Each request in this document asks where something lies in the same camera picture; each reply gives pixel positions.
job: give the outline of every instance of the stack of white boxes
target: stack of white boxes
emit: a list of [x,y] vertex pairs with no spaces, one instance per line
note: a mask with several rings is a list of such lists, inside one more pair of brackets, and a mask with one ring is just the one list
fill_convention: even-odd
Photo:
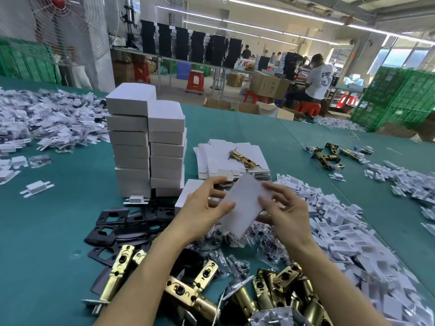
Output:
[[147,116],[155,101],[155,86],[143,83],[123,83],[106,97],[107,128],[123,198],[151,197]]
[[148,102],[148,137],[151,145],[151,188],[157,197],[179,196],[184,187],[187,129],[178,102]]

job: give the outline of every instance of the dark hair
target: dark hair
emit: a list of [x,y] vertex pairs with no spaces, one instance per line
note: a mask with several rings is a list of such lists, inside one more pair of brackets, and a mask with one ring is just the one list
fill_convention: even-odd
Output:
[[311,61],[312,61],[312,62],[319,62],[319,61],[321,61],[321,60],[323,60],[323,56],[322,56],[322,54],[315,54],[315,55],[311,58]]

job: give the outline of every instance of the white paper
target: white paper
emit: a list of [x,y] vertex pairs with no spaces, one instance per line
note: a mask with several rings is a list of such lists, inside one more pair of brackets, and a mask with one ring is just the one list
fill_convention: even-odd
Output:
[[243,174],[222,200],[234,200],[236,206],[220,220],[220,224],[240,239],[262,210],[258,196],[271,199],[272,195],[272,192],[263,188],[261,181],[257,181],[252,175]]

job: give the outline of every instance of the window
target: window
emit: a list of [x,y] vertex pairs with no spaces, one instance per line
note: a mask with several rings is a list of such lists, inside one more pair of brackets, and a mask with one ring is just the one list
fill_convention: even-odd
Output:
[[383,66],[401,68],[412,49],[391,49]]
[[376,74],[376,72],[382,66],[385,58],[387,57],[388,52],[389,52],[388,49],[379,50],[375,60],[373,61],[372,66],[370,66],[370,69],[368,70],[367,74]]
[[405,65],[403,65],[404,69],[418,69],[423,59],[426,57],[428,50],[414,50],[411,54],[410,58],[408,58]]

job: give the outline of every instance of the blue plastic crate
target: blue plastic crate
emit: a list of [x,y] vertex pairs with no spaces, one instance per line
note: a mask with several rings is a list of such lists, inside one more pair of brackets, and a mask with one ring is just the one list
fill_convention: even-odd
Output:
[[177,79],[188,80],[191,70],[190,63],[177,62]]

